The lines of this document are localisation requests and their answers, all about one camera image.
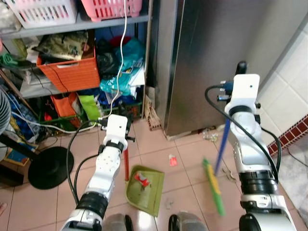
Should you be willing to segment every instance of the wheel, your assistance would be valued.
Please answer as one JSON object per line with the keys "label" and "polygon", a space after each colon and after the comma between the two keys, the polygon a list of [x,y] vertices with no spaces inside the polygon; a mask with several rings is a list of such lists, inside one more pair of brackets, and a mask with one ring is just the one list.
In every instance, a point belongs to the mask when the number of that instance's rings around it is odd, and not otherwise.
{"label": "wheel", "polygon": [[171,215],[169,218],[169,231],[179,231],[178,227],[178,216],[177,215]]}
{"label": "wheel", "polygon": [[131,222],[131,218],[129,215],[125,215],[125,227],[126,231],[134,231],[133,223]]}

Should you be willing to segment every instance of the black round base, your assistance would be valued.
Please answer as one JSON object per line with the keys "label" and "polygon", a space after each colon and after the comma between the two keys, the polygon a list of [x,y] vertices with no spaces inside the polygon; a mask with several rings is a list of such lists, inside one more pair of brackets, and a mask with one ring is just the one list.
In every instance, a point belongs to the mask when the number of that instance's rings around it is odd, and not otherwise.
{"label": "black round base", "polygon": [[[66,152],[64,147],[52,147],[42,151],[29,167],[28,179],[37,189],[52,189],[66,180]],[[69,172],[74,166],[71,152],[68,156]]]}

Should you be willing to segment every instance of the shelf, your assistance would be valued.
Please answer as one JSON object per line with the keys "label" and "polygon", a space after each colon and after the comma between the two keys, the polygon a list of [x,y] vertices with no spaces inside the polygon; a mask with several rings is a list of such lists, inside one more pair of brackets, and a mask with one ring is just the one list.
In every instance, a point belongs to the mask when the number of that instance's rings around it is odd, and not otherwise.
{"label": "shelf", "polygon": [[[149,20],[149,15],[145,13],[143,14],[141,13],[140,16],[138,17],[128,17],[127,24],[143,23],[143,22],[147,22],[148,20]],[[13,39],[13,38],[18,39],[18,38],[25,38],[25,37],[31,37],[31,36],[63,33],[63,32],[69,32],[69,31],[96,29],[96,28],[110,27],[110,26],[120,26],[120,25],[124,25],[124,22],[125,22],[124,18],[102,20],[100,22],[92,22],[91,20],[84,21],[81,19],[80,13],[78,13],[75,24],[51,26],[51,27],[40,27],[40,28],[33,28],[33,29],[21,28],[18,32],[0,35],[0,38],[2,40]]]}
{"label": "shelf", "polygon": [[[49,89],[54,95],[61,93],[51,82],[43,83],[43,86]],[[50,91],[48,91],[47,89],[44,89],[40,84],[28,85],[25,81],[23,81],[20,88],[20,93],[25,99],[29,99],[29,98],[50,95]]]}

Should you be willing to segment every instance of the red tile border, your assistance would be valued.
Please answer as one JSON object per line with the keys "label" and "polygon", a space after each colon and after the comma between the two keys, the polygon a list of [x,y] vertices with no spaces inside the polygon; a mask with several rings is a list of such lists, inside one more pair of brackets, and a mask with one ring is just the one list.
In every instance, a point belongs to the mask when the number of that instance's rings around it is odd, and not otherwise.
{"label": "red tile border", "polygon": [[[284,132],[278,139],[281,143],[282,149],[290,146],[292,143],[308,134],[308,114],[305,115],[301,120],[290,127]],[[277,153],[276,142],[273,141],[268,145],[269,154],[274,156]]]}

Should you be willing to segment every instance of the pink basket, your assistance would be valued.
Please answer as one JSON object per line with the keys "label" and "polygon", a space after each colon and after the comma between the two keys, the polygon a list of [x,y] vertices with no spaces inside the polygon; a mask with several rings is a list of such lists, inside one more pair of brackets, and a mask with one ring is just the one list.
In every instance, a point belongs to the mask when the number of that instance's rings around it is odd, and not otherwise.
{"label": "pink basket", "polygon": [[[81,0],[88,16],[94,22],[124,17],[125,0]],[[142,0],[127,0],[127,16],[139,16]]]}

